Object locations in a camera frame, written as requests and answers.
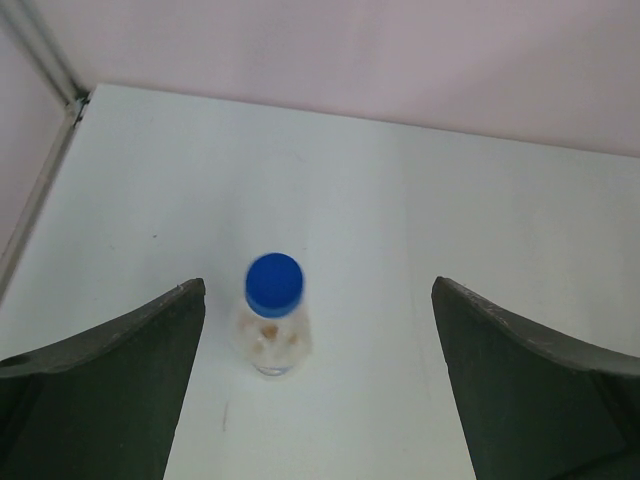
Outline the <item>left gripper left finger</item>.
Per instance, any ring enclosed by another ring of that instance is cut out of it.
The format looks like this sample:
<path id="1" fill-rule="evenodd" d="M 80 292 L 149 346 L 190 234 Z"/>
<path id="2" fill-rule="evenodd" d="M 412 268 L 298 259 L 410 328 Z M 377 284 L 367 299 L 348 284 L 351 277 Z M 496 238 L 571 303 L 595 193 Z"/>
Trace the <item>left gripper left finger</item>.
<path id="1" fill-rule="evenodd" d="M 2 360 L 2 478 L 163 478 L 204 319 L 205 284 L 191 279 Z"/>

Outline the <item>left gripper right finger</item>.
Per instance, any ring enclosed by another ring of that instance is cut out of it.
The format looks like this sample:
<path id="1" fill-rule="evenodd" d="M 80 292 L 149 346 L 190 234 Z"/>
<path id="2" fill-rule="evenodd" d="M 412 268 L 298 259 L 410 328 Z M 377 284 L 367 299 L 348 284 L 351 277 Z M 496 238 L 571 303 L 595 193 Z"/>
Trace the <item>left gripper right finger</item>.
<path id="1" fill-rule="evenodd" d="M 478 479 L 636 479 L 639 360 L 436 279 L 434 317 Z"/>

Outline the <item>clear blue-cap water bottle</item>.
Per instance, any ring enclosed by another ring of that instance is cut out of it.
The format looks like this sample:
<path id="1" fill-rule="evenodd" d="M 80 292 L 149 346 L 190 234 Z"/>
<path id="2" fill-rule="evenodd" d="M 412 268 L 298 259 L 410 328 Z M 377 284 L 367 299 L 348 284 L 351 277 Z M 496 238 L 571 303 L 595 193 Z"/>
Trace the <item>clear blue-cap water bottle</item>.
<path id="1" fill-rule="evenodd" d="M 311 323 L 304 302 L 284 317 L 267 318 L 242 301 L 232 316 L 230 331 L 239 355 L 266 377 L 291 374 L 313 349 Z"/>

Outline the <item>blue bottle cap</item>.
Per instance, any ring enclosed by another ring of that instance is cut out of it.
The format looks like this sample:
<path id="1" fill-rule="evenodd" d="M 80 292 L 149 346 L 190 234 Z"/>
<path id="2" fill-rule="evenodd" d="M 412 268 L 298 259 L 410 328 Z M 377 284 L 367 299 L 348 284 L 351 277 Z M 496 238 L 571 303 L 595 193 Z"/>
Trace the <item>blue bottle cap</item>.
<path id="1" fill-rule="evenodd" d="M 244 298 L 248 307 L 263 318 L 282 318 L 301 303 L 305 279 L 298 262 L 280 252 L 262 255 L 245 275 Z"/>

